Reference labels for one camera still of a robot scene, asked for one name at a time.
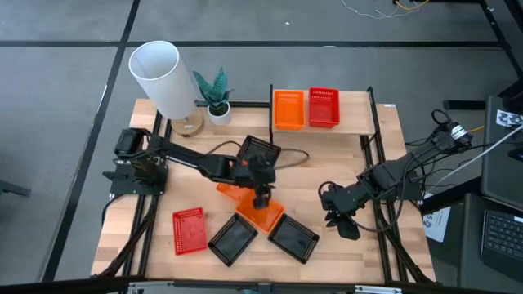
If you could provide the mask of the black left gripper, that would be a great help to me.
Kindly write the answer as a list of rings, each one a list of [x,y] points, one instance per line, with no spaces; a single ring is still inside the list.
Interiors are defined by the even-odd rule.
[[[276,181],[275,169],[269,161],[261,155],[253,155],[247,160],[242,160],[235,166],[235,183],[242,187],[254,188],[264,185],[260,192],[254,190],[253,207],[267,207],[271,198],[272,186]]]

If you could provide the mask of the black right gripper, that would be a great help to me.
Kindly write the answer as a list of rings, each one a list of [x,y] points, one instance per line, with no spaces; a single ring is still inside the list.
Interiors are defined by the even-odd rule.
[[[320,201],[328,211],[325,221],[327,227],[346,221],[347,215],[355,215],[370,200],[368,189],[360,182],[342,187],[332,181],[320,185]]]

